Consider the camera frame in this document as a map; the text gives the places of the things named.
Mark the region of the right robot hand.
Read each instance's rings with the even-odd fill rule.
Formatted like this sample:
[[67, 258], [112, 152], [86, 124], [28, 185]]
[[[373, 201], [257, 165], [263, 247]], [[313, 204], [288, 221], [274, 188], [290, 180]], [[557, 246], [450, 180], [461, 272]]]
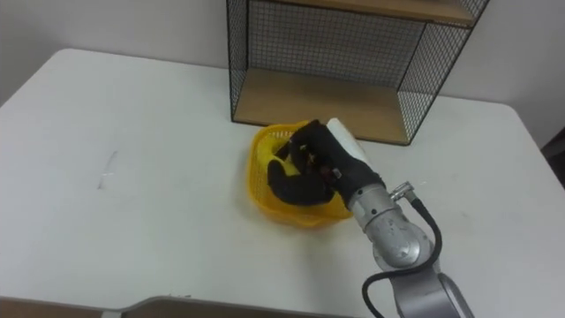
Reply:
[[267, 184], [279, 200], [294, 206], [326, 204], [339, 194], [344, 203], [367, 186], [384, 186], [369, 163], [346, 150], [330, 124], [315, 119], [300, 127], [267, 165]]

